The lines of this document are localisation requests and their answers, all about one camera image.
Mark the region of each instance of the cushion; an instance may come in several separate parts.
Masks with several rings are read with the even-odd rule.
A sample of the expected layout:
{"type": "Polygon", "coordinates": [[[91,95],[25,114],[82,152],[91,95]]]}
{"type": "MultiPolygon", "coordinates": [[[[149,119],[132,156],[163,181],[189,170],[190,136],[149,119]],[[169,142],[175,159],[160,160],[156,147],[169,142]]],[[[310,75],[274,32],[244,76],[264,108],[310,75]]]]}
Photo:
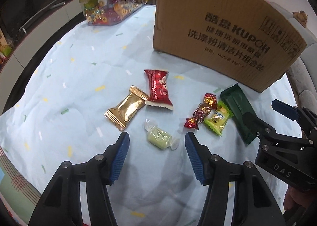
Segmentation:
{"type": "Polygon", "coordinates": [[[302,107],[306,107],[317,114],[317,99],[314,97],[312,92],[309,90],[304,90],[302,93],[300,93],[299,100],[302,107]]]}
{"type": "Polygon", "coordinates": [[[299,57],[287,71],[291,85],[295,87],[298,94],[309,90],[317,98],[316,87],[308,73],[308,70],[299,57]]]}
{"type": "Polygon", "coordinates": [[[317,89],[317,44],[307,47],[302,52],[301,59],[307,68],[315,89],[317,89]]]}
{"type": "Polygon", "coordinates": [[[286,19],[293,18],[293,14],[289,12],[288,10],[284,9],[280,5],[274,2],[270,2],[270,5],[272,5],[280,14],[282,14],[286,19]]]}
{"type": "Polygon", "coordinates": [[[316,43],[315,38],[311,35],[311,32],[305,29],[302,24],[295,18],[288,19],[288,21],[298,30],[302,38],[305,40],[307,46],[316,43]]]}

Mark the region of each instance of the human hand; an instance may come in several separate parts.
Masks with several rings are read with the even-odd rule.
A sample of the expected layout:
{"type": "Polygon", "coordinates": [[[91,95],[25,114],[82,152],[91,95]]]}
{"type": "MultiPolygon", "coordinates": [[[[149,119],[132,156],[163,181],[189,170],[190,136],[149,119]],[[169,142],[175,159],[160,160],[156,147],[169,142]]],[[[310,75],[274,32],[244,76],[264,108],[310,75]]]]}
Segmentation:
{"type": "Polygon", "coordinates": [[[308,208],[313,200],[317,198],[317,190],[309,190],[307,192],[300,192],[297,189],[288,186],[284,198],[284,210],[290,210],[295,203],[308,208]]]}

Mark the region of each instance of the yellow-green candy wrapper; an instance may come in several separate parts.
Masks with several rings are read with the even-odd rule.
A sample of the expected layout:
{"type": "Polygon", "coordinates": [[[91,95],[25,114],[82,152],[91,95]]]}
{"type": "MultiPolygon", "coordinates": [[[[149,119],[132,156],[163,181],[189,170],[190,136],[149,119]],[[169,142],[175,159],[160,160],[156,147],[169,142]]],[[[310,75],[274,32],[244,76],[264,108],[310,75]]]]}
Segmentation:
{"type": "Polygon", "coordinates": [[[232,117],[233,114],[221,100],[218,101],[217,106],[218,107],[214,115],[209,119],[205,119],[203,122],[208,125],[216,134],[221,136],[228,119],[232,117]]]}

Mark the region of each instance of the gold candy wrapper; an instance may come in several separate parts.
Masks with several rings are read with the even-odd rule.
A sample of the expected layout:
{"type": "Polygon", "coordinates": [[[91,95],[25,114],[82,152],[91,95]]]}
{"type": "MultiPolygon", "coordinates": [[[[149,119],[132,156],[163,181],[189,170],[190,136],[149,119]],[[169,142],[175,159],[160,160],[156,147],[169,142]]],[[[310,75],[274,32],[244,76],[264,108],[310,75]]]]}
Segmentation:
{"type": "Polygon", "coordinates": [[[136,114],[136,112],[145,106],[145,101],[148,100],[147,94],[135,86],[131,86],[130,94],[121,101],[116,107],[110,108],[106,111],[105,116],[112,121],[112,123],[123,131],[128,122],[136,114]]]}
{"type": "Polygon", "coordinates": [[[203,122],[221,136],[228,119],[232,116],[233,114],[230,109],[222,101],[219,101],[215,114],[210,119],[205,119],[203,122]]]}

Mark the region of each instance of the light blue bed sheet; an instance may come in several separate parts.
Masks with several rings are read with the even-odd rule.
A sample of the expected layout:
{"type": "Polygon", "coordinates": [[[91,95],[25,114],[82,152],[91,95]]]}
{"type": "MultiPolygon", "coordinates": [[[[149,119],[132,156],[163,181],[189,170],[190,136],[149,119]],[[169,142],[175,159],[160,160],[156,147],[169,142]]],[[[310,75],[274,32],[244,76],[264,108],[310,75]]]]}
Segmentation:
{"type": "MultiPolygon", "coordinates": [[[[185,146],[185,118],[204,94],[217,95],[236,83],[201,65],[152,48],[155,7],[145,6],[116,26],[80,23],[47,53],[21,100],[0,117],[0,146],[21,174],[43,192],[66,160],[87,162],[116,142],[119,130],[104,117],[135,85],[149,92],[144,69],[169,71],[167,87],[174,111],[146,106],[126,131],[130,149],[119,180],[108,187],[118,225],[197,225],[208,187],[195,179],[185,146]],[[144,122],[181,139],[178,149],[159,150],[146,140],[144,122]]],[[[296,105],[284,75],[259,94],[240,84],[257,115],[278,133],[300,137],[299,126],[272,110],[274,99],[296,105]]],[[[196,132],[201,144],[228,162],[255,160],[259,141],[246,146],[229,120],[222,137],[205,125],[196,132]]],[[[287,185],[260,169],[282,208],[287,185]]],[[[234,187],[230,185],[226,225],[230,225],[234,187]]],[[[84,222],[89,224],[85,184],[81,185],[84,222]]]]}

